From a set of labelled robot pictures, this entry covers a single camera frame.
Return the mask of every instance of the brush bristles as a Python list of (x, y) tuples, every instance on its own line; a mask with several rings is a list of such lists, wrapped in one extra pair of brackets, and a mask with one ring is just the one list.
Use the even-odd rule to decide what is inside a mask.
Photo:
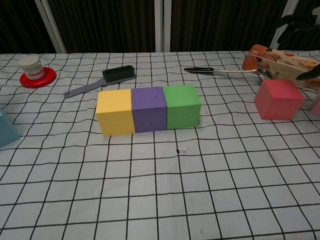
[(107, 83), (128, 79), (135, 76), (135, 69), (131, 65), (116, 67), (102, 71), (103, 78)]

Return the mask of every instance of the red lid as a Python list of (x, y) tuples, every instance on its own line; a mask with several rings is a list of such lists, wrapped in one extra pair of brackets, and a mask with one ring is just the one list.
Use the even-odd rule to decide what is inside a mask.
[(36, 89), (52, 83), (57, 76), (56, 72), (49, 67), (43, 67), (43, 70), (44, 76), (37, 80), (30, 80), (27, 78), (26, 74), (22, 74), (20, 77), (21, 85), (29, 89)]

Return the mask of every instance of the dark curtain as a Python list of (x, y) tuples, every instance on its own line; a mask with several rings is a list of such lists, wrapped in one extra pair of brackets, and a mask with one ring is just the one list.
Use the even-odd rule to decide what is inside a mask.
[[(300, 0), (294, 13), (310, 13), (320, 6), (320, 0)], [(280, 50), (320, 50), (320, 28), (295, 32), (279, 45)]]
[(154, 52), (153, 0), (49, 0), (68, 53)]
[(34, 0), (0, 1), (0, 53), (55, 53)]
[(287, 0), (172, 0), (171, 51), (269, 47)]

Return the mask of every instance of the white jar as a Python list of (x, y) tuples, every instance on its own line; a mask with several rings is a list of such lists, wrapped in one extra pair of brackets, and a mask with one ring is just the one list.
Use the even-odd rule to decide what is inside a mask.
[(37, 80), (45, 75), (45, 71), (38, 56), (27, 56), (22, 58), (18, 65), (30, 80)]

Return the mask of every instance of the foam cube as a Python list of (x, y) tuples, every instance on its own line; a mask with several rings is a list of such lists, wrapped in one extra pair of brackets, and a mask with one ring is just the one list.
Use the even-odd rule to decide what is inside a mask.
[(135, 132), (131, 89), (99, 92), (95, 114), (104, 136)]
[(201, 101), (193, 85), (163, 87), (167, 105), (166, 129), (195, 127), (199, 122)]
[(162, 87), (132, 89), (131, 104), (136, 133), (167, 129), (167, 104)]
[(0, 148), (20, 138), (15, 126), (0, 108)]
[(261, 119), (290, 120), (304, 101), (296, 85), (286, 79), (265, 79), (254, 99)]
[(313, 115), (320, 116), (320, 93), (315, 97), (310, 112)]

